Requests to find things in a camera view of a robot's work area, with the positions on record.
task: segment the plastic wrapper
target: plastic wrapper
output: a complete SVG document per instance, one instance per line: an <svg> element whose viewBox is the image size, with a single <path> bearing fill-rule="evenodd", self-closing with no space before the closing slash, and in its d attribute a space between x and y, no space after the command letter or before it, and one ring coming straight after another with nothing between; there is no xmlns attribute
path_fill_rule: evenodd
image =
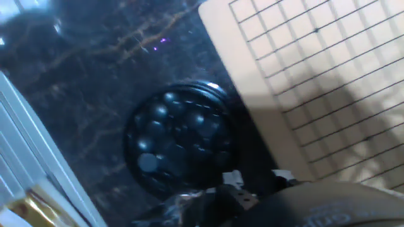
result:
<svg viewBox="0 0 404 227"><path fill-rule="evenodd" d="M199 226L203 215L205 191L189 191L168 198L156 208L136 218L135 227L188 227Z"/></svg>

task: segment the gold wrapper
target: gold wrapper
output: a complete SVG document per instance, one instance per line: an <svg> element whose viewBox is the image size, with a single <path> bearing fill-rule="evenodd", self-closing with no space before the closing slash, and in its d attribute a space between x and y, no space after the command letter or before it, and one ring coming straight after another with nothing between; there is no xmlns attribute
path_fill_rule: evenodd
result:
<svg viewBox="0 0 404 227"><path fill-rule="evenodd" d="M79 227L66 213L50 207L31 192L7 207L33 227Z"/></svg>

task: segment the marble surface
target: marble surface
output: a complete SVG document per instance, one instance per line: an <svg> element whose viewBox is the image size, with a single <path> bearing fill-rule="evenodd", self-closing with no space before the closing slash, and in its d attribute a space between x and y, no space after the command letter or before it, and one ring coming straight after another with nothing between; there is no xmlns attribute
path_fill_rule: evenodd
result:
<svg viewBox="0 0 404 227"><path fill-rule="evenodd" d="M268 192L273 162L199 18L195 0L59 0L0 27L0 70L28 100L109 226L159 201L122 155L133 109L164 86L203 79L230 97L240 169Z"/></svg>

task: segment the black round lid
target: black round lid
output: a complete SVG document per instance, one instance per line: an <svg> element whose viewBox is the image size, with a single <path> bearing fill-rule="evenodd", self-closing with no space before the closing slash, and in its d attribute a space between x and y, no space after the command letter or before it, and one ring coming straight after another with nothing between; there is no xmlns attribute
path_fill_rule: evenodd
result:
<svg viewBox="0 0 404 227"><path fill-rule="evenodd" d="M166 199L207 189L235 167L234 125L224 94L203 84L178 85L143 102L125 133L125 157L134 178Z"/></svg>

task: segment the black marble countertop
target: black marble countertop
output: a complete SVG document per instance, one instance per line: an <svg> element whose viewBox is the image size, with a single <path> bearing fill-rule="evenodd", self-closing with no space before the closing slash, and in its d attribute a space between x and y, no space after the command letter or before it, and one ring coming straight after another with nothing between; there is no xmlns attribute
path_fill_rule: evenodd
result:
<svg viewBox="0 0 404 227"><path fill-rule="evenodd" d="M219 84L238 110L246 184L273 167L209 36L196 0L58 0L0 27L0 70L28 100L109 226L159 201L133 180L122 137L133 109L164 86Z"/></svg>

